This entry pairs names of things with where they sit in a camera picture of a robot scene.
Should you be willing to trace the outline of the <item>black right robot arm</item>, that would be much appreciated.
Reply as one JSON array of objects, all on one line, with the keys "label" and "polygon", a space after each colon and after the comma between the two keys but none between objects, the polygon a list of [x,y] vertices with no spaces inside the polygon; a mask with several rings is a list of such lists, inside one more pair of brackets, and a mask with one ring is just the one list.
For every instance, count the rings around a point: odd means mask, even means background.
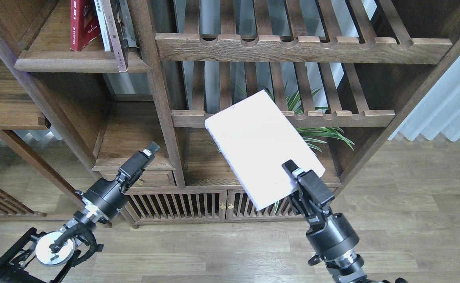
[{"label": "black right robot arm", "polygon": [[336,283],[372,283],[363,271],[364,261],[354,252],[359,237],[341,213],[332,213],[329,206],[334,194],[313,170],[304,171],[294,161],[282,167],[296,181],[298,190],[289,195],[295,214],[303,215],[309,224],[306,237],[316,254],[310,266],[324,261]]}]

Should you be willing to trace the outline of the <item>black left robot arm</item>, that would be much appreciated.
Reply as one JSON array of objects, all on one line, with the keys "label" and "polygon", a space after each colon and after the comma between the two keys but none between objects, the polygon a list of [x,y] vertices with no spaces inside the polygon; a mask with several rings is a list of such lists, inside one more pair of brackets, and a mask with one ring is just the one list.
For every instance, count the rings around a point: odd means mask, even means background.
[{"label": "black left robot arm", "polygon": [[101,252],[103,245],[97,244],[93,234],[96,224],[108,223],[120,213],[127,204],[125,193],[158,151],[159,145],[152,142],[128,159],[113,180],[101,178],[86,192],[81,192],[85,207],[75,212],[61,229],[37,233],[35,228],[30,228],[0,258],[0,283],[39,283],[39,278],[25,270],[33,259],[45,266],[61,266],[53,280],[59,283],[71,268]]}]

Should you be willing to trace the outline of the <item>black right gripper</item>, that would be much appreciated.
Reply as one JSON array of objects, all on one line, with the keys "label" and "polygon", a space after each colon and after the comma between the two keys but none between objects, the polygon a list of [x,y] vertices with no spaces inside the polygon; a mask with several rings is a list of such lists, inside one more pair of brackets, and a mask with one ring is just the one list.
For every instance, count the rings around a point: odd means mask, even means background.
[{"label": "black right gripper", "polygon": [[359,237],[343,214],[332,212],[334,194],[315,172],[304,171],[293,160],[283,163],[282,168],[298,187],[289,195],[293,212],[302,215],[310,226],[306,236],[316,256],[309,263],[354,263],[357,255],[353,249]]}]

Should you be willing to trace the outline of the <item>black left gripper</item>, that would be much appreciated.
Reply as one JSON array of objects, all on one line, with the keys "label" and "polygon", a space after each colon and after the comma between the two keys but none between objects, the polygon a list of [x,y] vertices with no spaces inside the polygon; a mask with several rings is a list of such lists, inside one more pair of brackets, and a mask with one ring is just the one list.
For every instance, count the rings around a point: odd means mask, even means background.
[{"label": "black left gripper", "polygon": [[136,152],[118,170],[115,179],[96,181],[82,195],[85,207],[74,214],[83,224],[107,223],[127,204],[125,192],[140,178],[144,168],[154,159],[160,146],[151,142],[143,152]]}]

